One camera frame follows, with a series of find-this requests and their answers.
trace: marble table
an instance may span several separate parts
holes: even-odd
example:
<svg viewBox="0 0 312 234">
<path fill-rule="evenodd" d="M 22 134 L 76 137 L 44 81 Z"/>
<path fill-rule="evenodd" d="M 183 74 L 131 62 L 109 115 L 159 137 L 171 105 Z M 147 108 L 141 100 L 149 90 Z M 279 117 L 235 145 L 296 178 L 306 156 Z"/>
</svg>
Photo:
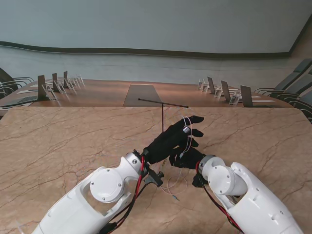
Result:
<svg viewBox="0 0 312 234">
<path fill-rule="evenodd" d="M 165 127 L 199 115 L 199 150 L 249 168 L 312 233 L 312 126 L 295 108 L 165 108 Z M 161 131 L 160 108 L 17 107 L 0 121 L 0 234 L 26 234 L 47 210 L 99 166 L 116 167 Z M 178 168 L 160 163 L 163 186 Z M 225 216 L 191 183 L 194 170 L 171 188 L 180 201 L 148 186 L 114 233 L 233 234 Z"/>
</svg>

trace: round joint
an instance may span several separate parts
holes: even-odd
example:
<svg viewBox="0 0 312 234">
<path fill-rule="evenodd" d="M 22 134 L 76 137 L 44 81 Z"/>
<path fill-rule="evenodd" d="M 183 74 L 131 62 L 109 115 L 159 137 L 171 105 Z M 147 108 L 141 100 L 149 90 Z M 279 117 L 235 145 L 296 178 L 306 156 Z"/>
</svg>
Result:
<svg viewBox="0 0 312 234">
<path fill-rule="evenodd" d="M 229 195 L 235 186 L 234 175 L 226 166 L 215 166 L 208 175 L 209 186 L 216 194 Z"/>
<path fill-rule="evenodd" d="M 98 201 L 113 202 L 122 195 L 122 178 L 115 169 L 101 170 L 92 177 L 90 191 Z"/>
</svg>

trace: black gloved hand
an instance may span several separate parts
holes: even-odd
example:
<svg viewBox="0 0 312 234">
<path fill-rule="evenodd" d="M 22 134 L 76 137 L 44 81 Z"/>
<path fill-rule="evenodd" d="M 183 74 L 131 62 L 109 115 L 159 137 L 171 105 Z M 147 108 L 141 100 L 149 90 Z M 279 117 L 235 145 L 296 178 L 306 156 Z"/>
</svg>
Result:
<svg viewBox="0 0 312 234">
<path fill-rule="evenodd" d="M 205 155 L 197 149 L 190 147 L 190 149 L 180 158 L 180 155 L 184 150 L 185 147 L 178 147 L 172 150 L 169 157 L 171 166 L 195 169 L 197 162 L 201 161 Z"/>
<path fill-rule="evenodd" d="M 200 123 L 204 120 L 203 117 L 198 116 L 192 116 L 189 119 L 192 124 Z M 185 121 L 187 125 L 190 125 L 190 122 L 187 118 L 185 119 Z M 148 147 L 146 147 L 144 151 L 147 152 L 147 161 L 151 164 L 154 164 L 156 162 L 164 160 L 173 152 L 176 146 L 181 147 L 181 149 L 185 149 L 187 140 L 189 138 L 188 136 L 191 134 L 191 131 L 188 133 L 183 132 L 184 126 L 184 120 L 181 119 L 174 125 L 171 125 L 165 132 L 161 133 Z M 204 135 L 201 131 L 197 129 L 192 129 L 192 134 L 195 137 L 202 137 Z M 198 143 L 194 139 L 192 139 L 191 146 L 197 147 Z"/>
</svg>

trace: white wall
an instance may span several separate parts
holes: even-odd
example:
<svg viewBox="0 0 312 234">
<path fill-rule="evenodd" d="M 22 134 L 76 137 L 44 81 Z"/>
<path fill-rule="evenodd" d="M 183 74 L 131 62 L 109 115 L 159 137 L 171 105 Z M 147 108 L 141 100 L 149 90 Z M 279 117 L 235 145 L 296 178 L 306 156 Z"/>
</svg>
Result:
<svg viewBox="0 0 312 234">
<path fill-rule="evenodd" d="M 312 58 L 312 23 L 290 58 L 280 59 L 195 59 L 134 55 L 76 55 L 42 53 L 0 47 L 0 67 L 13 77 L 52 73 L 82 74 L 88 79 L 155 81 L 197 84 L 211 76 L 215 83 L 228 81 L 231 86 L 274 87 L 299 62 Z"/>
<path fill-rule="evenodd" d="M 2 0 L 0 41 L 207 53 L 287 52 L 311 0 Z"/>
</svg>

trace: wooden table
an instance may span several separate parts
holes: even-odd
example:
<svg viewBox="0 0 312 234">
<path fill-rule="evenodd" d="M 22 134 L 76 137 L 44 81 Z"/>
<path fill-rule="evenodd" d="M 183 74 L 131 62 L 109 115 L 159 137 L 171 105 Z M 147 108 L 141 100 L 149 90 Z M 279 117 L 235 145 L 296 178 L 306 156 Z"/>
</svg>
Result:
<svg viewBox="0 0 312 234">
<path fill-rule="evenodd" d="M 59 103 L 56 101 L 40 101 L 34 102 L 31 106 L 102 106 L 102 107 L 120 107 L 123 106 L 127 96 L 129 86 L 131 84 L 149 84 L 153 85 L 156 89 L 161 101 L 179 105 L 186 105 L 190 107 L 228 107 L 229 104 L 225 98 L 220 100 L 208 92 L 201 92 L 197 90 L 197 85 L 191 84 L 170 84 L 170 83 L 156 83 L 156 82 L 138 82 L 138 81 L 110 81 L 110 80 L 92 80 L 85 79 L 85 86 L 77 89 L 77 94 L 66 89 L 67 96 L 56 93 Z M 30 86 L 36 84 L 33 82 L 21 89 L 16 90 L 14 93 L 0 100 L 0 106 L 12 99 L 36 95 L 36 93 L 17 94 L 19 91 L 33 89 Z M 268 105 L 270 107 L 283 107 L 292 108 L 286 102 L 277 100 L 272 97 L 264 96 L 261 94 L 252 93 L 252 95 L 261 96 L 256 100 L 270 99 L 275 102 L 272 103 L 254 103 L 254 106 Z"/>
<path fill-rule="evenodd" d="M 194 124 L 198 150 L 236 161 L 254 173 L 312 233 L 312 126 L 296 108 L 165 108 L 165 126 L 180 115 L 204 117 Z M 48 209 L 94 169 L 119 165 L 142 152 L 161 132 L 161 108 L 16 107 L 0 121 L 0 234 L 30 234 Z M 168 179 L 177 176 L 167 160 Z M 233 234 L 225 215 L 192 180 L 171 188 L 179 201 L 149 185 L 113 234 Z M 175 178 L 169 182 L 173 185 Z"/>
</svg>

